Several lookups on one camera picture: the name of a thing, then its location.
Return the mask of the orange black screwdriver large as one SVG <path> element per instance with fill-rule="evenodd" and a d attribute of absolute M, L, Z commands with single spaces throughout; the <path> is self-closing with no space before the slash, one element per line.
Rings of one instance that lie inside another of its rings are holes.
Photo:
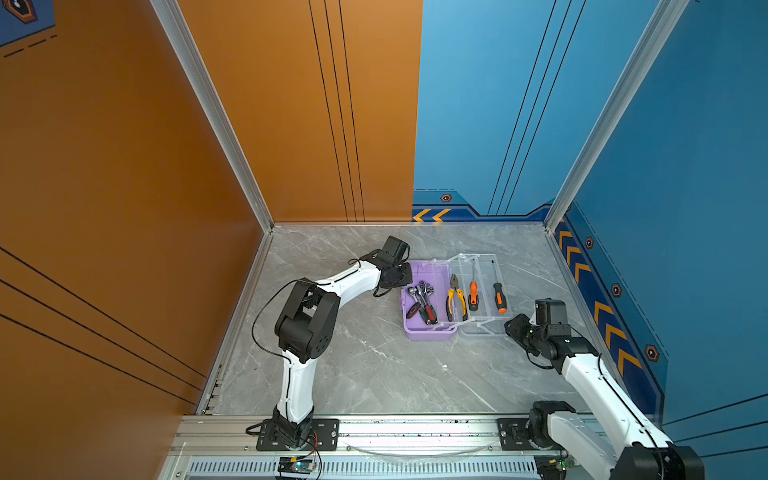
<path fill-rule="evenodd" d="M 475 312 L 479 309 L 479 286 L 477 282 L 477 261 L 471 260 L 471 281 L 469 287 L 469 310 Z"/>

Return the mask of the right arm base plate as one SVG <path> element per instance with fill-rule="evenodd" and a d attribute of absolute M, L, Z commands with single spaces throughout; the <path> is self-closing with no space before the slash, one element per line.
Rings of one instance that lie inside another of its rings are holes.
<path fill-rule="evenodd" d="M 503 417 L 496 420 L 496 426 L 503 451 L 564 450 L 544 425 L 534 424 L 529 418 Z"/>

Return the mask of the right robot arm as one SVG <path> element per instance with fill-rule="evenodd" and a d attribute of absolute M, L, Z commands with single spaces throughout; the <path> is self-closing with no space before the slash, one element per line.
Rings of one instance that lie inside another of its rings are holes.
<path fill-rule="evenodd" d="M 564 451 L 594 479 L 706 477 L 699 455 L 675 445 L 620 388 L 591 342 L 568 323 L 563 301 L 537 300 L 534 320 L 518 314 L 504 329 L 528 358 L 549 361 L 542 368 L 575 388 L 604 431 L 586 426 L 565 401 L 537 401 L 525 424 L 497 422 L 504 447 L 526 439 L 538 450 Z"/>

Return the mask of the orange black screwdriver small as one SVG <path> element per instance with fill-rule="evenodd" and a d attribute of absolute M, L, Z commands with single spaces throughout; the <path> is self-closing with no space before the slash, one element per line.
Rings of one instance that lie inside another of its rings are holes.
<path fill-rule="evenodd" d="M 494 303 L 497 311 L 501 314 L 505 314 L 507 312 L 507 299 L 503 290 L 503 283 L 501 282 L 501 277 L 499 275 L 499 268 L 495 260 L 491 261 L 491 267 L 494 273 Z"/>

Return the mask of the yellow handled pliers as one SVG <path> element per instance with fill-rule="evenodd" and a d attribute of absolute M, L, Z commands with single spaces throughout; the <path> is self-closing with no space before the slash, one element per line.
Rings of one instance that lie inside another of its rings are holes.
<path fill-rule="evenodd" d="M 468 305 L 464 291 L 460 288 L 459 280 L 456 274 L 450 276 L 449 290 L 446 298 L 446 315 L 449 322 L 467 321 Z"/>

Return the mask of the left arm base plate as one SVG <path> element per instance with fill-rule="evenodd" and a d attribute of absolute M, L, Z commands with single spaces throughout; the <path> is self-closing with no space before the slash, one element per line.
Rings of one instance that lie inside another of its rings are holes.
<path fill-rule="evenodd" d="M 260 428 L 256 442 L 258 451 L 303 451 L 317 448 L 320 452 L 338 447 L 340 420 L 311 418 L 293 425 L 279 419 L 269 419 Z"/>

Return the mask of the green handled ratchet wrench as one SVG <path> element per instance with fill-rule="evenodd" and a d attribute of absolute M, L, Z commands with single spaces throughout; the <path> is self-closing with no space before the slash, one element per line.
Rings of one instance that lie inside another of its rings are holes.
<path fill-rule="evenodd" d="M 422 296 L 416 286 L 410 286 L 406 290 L 407 294 L 412 298 L 413 304 L 409 307 L 406 318 L 411 319 L 416 315 L 419 315 L 423 320 L 427 319 L 426 307 L 422 303 Z"/>

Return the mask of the purple toolbox base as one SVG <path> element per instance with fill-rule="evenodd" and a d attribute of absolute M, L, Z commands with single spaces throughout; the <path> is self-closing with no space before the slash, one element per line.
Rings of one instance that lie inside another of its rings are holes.
<path fill-rule="evenodd" d="M 401 292 L 403 327 L 411 341 L 444 341 L 453 337 L 457 322 L 448 315 L 446 301 L 452 272 L 443 260 L 410 262 L 412 282 Z"/>

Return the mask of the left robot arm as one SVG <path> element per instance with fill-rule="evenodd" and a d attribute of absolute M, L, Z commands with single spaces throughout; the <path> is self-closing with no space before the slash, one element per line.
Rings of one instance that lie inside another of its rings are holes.
<path fill-rule="evenodd" d="M 316 362 L 330 346 L 341 307 L 363 293 L 380 297 L 410 284 L 409 255 L 409 244 L 390 236 L 333 276 L 296 281 L 275 325 L 283 376 L 270 425 L 280 442 L 298 448 L 311 438 Z"/>

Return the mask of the clear toolbox lid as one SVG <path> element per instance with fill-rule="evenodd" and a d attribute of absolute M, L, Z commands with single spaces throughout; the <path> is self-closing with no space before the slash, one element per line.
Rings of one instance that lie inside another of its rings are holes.
<path fill-rule="evenodd" d="M 458 331 L 461 335 L 474 338 L 503 337 L 504 324 L 510 319 L 508 312 L 501 314 L 494 303 L 494 273 L 491 261 L 499 262 L 495 254 L 461 253 L 448 260 L 452 274 L 456 274 L 460 288 L 464 291 L 469 306 L 469 287 L 471 281 L 471 260 L 477 261 L 477 282 L 479 286 L 479 309 L 472 312 L 468 308 L 468 320 L 458 321 Z"/>

